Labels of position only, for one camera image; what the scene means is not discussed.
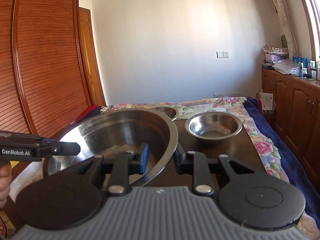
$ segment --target cabinet top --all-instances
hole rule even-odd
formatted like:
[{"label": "cabinet top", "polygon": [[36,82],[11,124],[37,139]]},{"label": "cabinet top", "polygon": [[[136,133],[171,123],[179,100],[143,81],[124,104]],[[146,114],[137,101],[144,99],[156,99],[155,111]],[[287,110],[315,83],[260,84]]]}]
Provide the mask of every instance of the cabinet top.
[{"label": "cabinet top", "polygon": [[276,75],[276,76],[280,76],[280,77],[284,77],[284,78],[287,78],[289,80],[292,80],[296,83],[300,83],[302,85],[305,85],[305,86],[308,86],[312,89],[318,89],[320,90],[320,81],[319,80],[309,80],[309,79],[302,79],[300,77],[295,77],[295,76],[292,76],[292,75],[284,75],[276,70],[268,70],[268,69],[264,69],[262,68],[261,71],[263,73],[268,73],[268,74],[273,74],[273,75]]}]

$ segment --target stainless steel bowl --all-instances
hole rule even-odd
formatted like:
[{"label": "stainless steel bowl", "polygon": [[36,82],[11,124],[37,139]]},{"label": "stainless steel bowl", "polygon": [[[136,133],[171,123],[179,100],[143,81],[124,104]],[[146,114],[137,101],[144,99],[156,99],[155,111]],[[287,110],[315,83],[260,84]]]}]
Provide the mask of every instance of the stainless steel bowl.
[{"label": "stainless steel bowl", "polygon": [[92,117],[61,138],[77,142],[81,152],[77,156],[53,156],[48,160],[47,172],[58,171],[88,159],[103,155],[111,159],[123,151],[137,151],[141,144],[149,144],[146,173],[131,175],[130,183],[143,186],[155,178],[171,159],[178,143],[178,131],[165,114],[152,109],[121,109]]},{"label": "stainless steel bowl", "polygon": [[166,114],[171,118],[172,121],[176,120],[179,115],[179,111],[170,106],[156,106],[153,109],[156,109],[157,111]]},{"label": "stainless steel bowl", "polygon": [[206,112],[190,117],[185,128],[201,141],[219,143],[237,135],[242,129],[242,122],[232,114]]}]

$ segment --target pink box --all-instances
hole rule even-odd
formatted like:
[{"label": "pink box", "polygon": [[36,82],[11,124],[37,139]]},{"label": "pink box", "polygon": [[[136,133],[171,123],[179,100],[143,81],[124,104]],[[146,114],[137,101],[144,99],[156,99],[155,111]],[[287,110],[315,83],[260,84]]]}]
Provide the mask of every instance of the pink box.
[{"label": "pink box", "polygon": [[286,55],[275,55],[275,54],[268,54],[266,53],[266,60],[268,61],[274,61],[274,62],[278,62],[280,60],[286,59],[288,58],[288,56]]}]

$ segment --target bed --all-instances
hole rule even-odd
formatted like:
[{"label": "bed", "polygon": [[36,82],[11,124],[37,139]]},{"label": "bed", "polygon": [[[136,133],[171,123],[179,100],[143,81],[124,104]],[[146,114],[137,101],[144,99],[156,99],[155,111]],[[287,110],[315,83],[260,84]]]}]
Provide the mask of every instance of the bed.
[{"label": "bed", "polygon": [[208,111],[223,111],[241,119],[246,132],[260,156],[265,170],[271,176],[290,182],[298,187],[306,198],[306,208],[298,227],[311,239],[320,237],[320,195],[314,190],[294,154],[268,125],[258,111],[258,102],[254,98],[207,98],[182,103],[157,104],[116,104],[111,106],[92,106],[83,112],[76,122],[82,122],[97,114],[122,108],[152,108],[171,106],[179,111],[178,119]]}]

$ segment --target finger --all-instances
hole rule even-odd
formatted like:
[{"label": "finger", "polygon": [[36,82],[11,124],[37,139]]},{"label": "finger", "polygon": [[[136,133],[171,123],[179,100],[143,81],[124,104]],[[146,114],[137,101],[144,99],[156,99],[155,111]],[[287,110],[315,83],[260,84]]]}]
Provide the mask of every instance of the finger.
[{"label": "finger", "polygon": [[8,197],[9,192],[10,192],[10,185],[7,188],[5,188],[4,191],[0,192],[0,201],[5,200]]},{"label": "finger", "polygon": [[0,192],[4,191],[11,183],[12,176],[8,176],[6,178],[0,178]]},{"label": "finger", "polygon": [[7,199],[0,201],[0,209],[2,209],[6,203],[7,203]]},{"label": "finger", "polygon": [[11,163],[8,162],[6,165],[0,168],[0,178],[5,178],[11,175]]}]

